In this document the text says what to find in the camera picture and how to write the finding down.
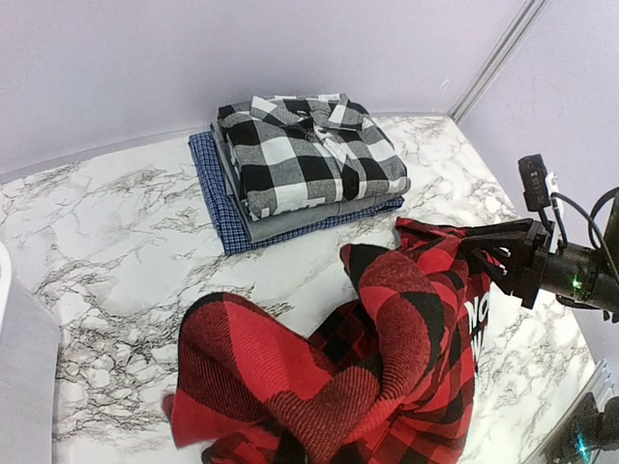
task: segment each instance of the folded shirt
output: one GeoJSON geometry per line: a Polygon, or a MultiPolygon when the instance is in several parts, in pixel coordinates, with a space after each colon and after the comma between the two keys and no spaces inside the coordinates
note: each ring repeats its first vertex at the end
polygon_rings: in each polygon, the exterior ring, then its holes
{"type": "Polygon", "coordinates": [[[254,97],[218,121],[253,219],[410,188],[391,141],[345,94],[254,97]]]}
{"type": "Polygon", "coordinates": [[[329,217],[317,223],[253,244],[243,228],[232,199],[226,194],[225,179],[212,134],[203,132],[192,135],[190,137],[190,147],[204,201],[211,215],[211,221],[220,236],[223,252],[228,256],[284,242],[314,230],[327,229],[361,218],[376,216],[384,211],[395,210],[404,203],[404,199],[398,197],[373,208],[367,208],[348,215],[329,217]]]}
{"type": "Polygon", "coordinates": [[[223,168],[226,194],[232,199],[239,219],[243,223],[243,227],[250,238],[250,242],[253,244],[283,234],[284,232],[314,224],[326,218],[343,216],[367,208],[373,208],[400,196],[396,193],[388,193],[386,195],[362,198],[361,200],[341,201],[340,203],[320,205],[315,208],[282,213],[281,215],[254,221],[250,219],[247,206],[243,203],[241,191],[239,189],[240,181],[232,165],[229,146],[224,140],[223,133],[218,123],[211,125],[211,134],[215,140],[218,157],[221,167],[223,168]]]}

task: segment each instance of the white marble surface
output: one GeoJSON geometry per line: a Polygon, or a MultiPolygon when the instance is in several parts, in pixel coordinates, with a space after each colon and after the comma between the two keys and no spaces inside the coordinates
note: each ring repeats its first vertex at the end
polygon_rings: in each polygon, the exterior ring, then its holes
{"type": "MultiPolygon", "coordinates": [[[[58,464],[199,462],[198,447],[173,447],[159,406],[162,392],[175,387],[180,319],[199,296],[239,293],[307,335],[354,297],[336,253],[342,245],[392,247],[397,215],[456,225],[516,217],[452,121],[380,124],[413,181],[399,212],[229,258],[203,203],[187,139],[0,187],[0,240],[18,277],[62,324],[58,464]]],[[[494,290],[487,330],[461,462],[517,463],[594,365],[572,313],[548,295],[530,311],[494,290]]]]}

